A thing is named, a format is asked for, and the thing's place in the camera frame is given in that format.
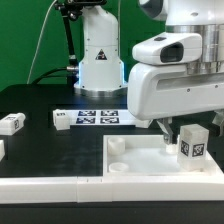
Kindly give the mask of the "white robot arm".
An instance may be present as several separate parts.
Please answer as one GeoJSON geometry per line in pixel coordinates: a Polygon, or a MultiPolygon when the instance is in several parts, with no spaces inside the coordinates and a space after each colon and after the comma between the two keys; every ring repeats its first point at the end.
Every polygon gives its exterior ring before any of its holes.
{"type": "Polygon", "coordinates": [[[128,111],[139,120],[160,120],[224,109],[224,0],[138,0],[165,31],[132,48],[129,76],[118,55],[118,22],[99,4],[83,9],[81,93],[127,89],[128,111]]]}

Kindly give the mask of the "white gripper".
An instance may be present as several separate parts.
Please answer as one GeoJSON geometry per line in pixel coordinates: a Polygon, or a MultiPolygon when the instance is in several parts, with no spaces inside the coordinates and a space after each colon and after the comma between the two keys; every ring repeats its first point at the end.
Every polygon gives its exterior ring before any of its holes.
{"type": "Polygon", "coordinates": [[[197,33],[163,32],[132,49],[137,64],[128,80],[128,110],[139,120],[157,119],[167,145],[175,143],[172,119],[167,117],[217,110],[212,123],[220,136],[224,134],[224,72],[187,71],[201,54],[202,37],[197,33]]]}

